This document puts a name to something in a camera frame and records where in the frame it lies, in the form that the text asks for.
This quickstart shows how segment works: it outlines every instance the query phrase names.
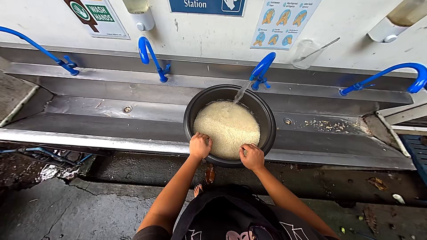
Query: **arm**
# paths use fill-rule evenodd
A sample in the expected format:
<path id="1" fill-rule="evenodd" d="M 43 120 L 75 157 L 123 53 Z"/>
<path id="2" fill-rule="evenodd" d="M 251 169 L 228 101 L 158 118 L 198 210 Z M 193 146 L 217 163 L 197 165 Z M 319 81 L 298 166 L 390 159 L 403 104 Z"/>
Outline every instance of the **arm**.
<path id="1" fill-rule="evenodd" d="M 244 144 L 240 147 L 240 159 L 243 165 L 252 170 L 273 199 L 276 206 L 293 212 L 304 219 L 310 226 L 323 235 L 338 238 L 337 234 L 326 223 L 305 205 L 289 189 L 281 184 L 264 166 L 264 153 L 255 144 Z"/>
<path id="2" fill-rule="evenodd" d="M 158 225 L 172 234 L 173 226 L 184 204 L 197 166 L 203 158 L 208 156 L 211 149 L 212 139 L 208 135 L 197 132 L 191 138 L 190 156 L 160 192 L 138 231 L 148 226 Z"/>

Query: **wash hands sign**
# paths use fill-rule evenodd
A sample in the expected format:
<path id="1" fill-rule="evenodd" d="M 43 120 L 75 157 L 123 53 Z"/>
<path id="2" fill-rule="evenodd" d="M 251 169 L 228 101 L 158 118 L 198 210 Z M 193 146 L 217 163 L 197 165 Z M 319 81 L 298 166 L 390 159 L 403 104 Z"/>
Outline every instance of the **wash hands sign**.
<path id="1" fill-rule="evenodd" d="M 108 0 L 64 0 L 94 38 L 130 39 Z"/>
<path id="2" fill-rule="evenodd" d="M 243 16 L 246 0 L 169 0 L 171 12 Z"/>

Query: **black pot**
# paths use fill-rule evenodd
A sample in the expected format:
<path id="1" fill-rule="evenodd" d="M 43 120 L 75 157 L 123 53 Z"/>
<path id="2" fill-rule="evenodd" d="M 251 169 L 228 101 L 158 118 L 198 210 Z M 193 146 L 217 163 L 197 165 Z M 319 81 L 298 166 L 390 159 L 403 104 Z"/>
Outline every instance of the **black pot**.
<path id="1" fill-rule="evenodd" d="M 237 85 L 215 85 L 199 92 L 193 97 L 184 113 L 184 131 L 188 141 L 194 135 L 193 123 L 199 111 L 212 101 L 233 100 L 240 88 Z M 274 120 L 273 112 L 271 112 L 267 103 L 251 90 L 245 91 L 240 102 L 253 112 L 260 126 L 260 142 L 258 146 L 264 151 L 264 155 L 267 155 L 271 147 L 273 147 L 276 138 L 276 121 Z M 244 167 L 240 160 L 223 159 L 212 154 L 209 154 L 206 160 L 221 167 Z"/>

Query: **stainless steel sink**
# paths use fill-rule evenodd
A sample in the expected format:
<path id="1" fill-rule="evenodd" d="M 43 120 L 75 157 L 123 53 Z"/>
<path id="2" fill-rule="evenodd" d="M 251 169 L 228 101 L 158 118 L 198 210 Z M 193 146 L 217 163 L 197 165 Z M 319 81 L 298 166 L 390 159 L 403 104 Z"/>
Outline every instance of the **stainless steel sink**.
<path id="1" fill-rule="evenodd" d="M 136 152 L 187 154 L 183 114 L 191 98 L 212 85 L 243 85 L 257 64 L 158 56 L 163 65 L 171 64 L 168 82 L 161 83 L 154 65 L 143 65 L 137 53 L 66 49 L 82 67 L 79 75 L 71 76 L 42 53 L 26 48 L 15 44 L 0 48 L 0 56 L 11 62 L 6 74 L 40 86 L 11 123 L 0 129 L 0 140 Z M 65 51 L 50 49 L 57 56 Z M 411 104 L 405 92 L 411 80 L 386 76 L 371 89 L 342 97 L 339 89 L 367 77 L 346 71 L 351 70 L 270 67 L 271 88 L 261 86 L 257 91 L 273 110 L 278 127 L 266 158 L 415 169 L 384 125 L 363 119 L 380 109 Z M 129 106 L 130 112 L 123 110 Z M 386 134 L 380 137 L 377 132 Z"/>

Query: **person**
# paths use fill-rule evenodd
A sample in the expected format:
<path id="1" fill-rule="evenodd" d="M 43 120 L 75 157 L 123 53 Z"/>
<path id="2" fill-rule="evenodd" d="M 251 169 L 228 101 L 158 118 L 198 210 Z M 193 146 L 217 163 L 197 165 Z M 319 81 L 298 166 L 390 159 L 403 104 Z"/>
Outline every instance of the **person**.
<path id="1" fill-rule="evenodd" d="M 337 234 L 264 166 L 264 153 L 243 144 L 243 165 L 259 178 L 275 205 L 244 186 L 232 184 L 203 192 L 195 188 L 174 229 L 197 166 L 212 149 L 212 139 L 196 133 L 190 156 L 153 202 L 133 240 L 335 240 Z"/>

